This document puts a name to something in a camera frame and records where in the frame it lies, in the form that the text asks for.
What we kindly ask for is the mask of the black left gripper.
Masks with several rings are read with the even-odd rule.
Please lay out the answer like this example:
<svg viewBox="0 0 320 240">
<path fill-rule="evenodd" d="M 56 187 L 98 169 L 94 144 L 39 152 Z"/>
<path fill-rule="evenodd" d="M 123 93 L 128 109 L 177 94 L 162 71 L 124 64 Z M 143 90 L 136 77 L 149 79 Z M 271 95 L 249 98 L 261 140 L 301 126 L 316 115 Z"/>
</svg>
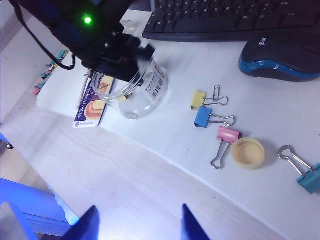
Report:
<svg viewBox="0 0 320 240">
<path fill-rule="evenodd" d="M 81 53 L 81 64 L 118 80 L 130 82 L 139 71 L 138 62 L 149 62 L 155 48 L 129 34 L 118 33 L 106 41 L 99 40 Z"/>
</svg>

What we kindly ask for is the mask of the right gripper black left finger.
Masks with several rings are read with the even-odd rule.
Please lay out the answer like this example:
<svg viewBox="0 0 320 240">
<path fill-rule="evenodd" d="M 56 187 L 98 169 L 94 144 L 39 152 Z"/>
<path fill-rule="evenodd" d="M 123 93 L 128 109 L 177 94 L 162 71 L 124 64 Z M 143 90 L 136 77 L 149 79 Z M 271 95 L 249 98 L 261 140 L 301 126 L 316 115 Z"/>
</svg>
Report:
<svg viewBox="0 0 320 240">
<path fill-rule="evenodd" d="M 63 240 L 97 240 L 100 228 L 100 213 L 95 205 L 90 207 L 79 221 L 63 236 Z"/>
</svg>

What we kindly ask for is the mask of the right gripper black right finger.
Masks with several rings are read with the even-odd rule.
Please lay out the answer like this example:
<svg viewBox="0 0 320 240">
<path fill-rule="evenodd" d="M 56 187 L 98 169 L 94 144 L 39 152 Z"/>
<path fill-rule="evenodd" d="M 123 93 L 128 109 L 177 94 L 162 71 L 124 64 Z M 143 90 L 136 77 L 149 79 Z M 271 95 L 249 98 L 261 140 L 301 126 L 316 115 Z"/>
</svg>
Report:
<svg viewBox="0 0 320 240">
<path fill-rule="evenodd" d="M 210 238 L 195 218 L 187 204 L 182 205 L 181 218 L 181 239 L 182 240 L 209 240 Z"/>
</svg>

